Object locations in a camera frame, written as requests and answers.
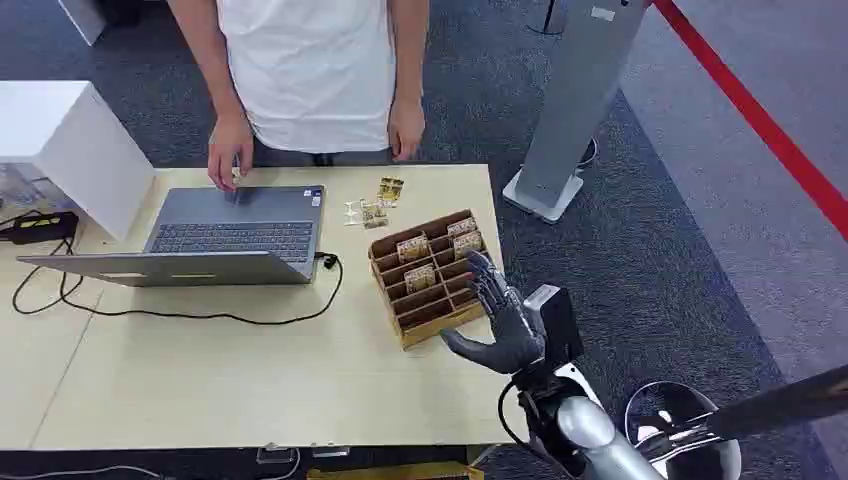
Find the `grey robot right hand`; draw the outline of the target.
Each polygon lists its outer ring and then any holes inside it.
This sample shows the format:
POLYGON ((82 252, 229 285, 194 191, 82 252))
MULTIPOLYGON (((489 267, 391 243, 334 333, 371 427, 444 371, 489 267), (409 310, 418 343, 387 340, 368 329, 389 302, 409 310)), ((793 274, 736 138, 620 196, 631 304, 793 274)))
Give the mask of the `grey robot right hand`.
POLYGON ((543 361, 544 325, 526 312, 518 290, 480 252, 470 251, 466 259, 473 274, 471 289, 489 319, 494 341, 482 343, 445 328, 440 331, 443 342, 458 356, 500 374, 516 374, 543 361))

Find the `person's right hand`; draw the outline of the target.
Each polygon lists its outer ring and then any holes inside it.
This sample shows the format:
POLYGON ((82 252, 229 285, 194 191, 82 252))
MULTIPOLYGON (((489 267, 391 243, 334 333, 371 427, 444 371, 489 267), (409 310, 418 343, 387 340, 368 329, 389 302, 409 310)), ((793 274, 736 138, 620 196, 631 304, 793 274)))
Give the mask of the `person's right hand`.
POLYGON ((253 153, 254 134, 245 115, 219 115, 208 142, 208 177, 220 190, 235 190, 235 178, 246 177, 252 170, 253 153))

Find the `person's left hand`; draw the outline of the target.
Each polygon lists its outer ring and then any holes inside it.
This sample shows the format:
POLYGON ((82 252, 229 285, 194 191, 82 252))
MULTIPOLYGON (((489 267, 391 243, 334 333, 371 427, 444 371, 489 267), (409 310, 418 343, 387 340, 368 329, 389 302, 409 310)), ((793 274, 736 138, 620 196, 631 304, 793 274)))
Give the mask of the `person's left hand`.
POLYGON ((392 158, 396 162, 412 160, 418 152, 425 130, 420 98, 395 100, 388 123, 392 158))

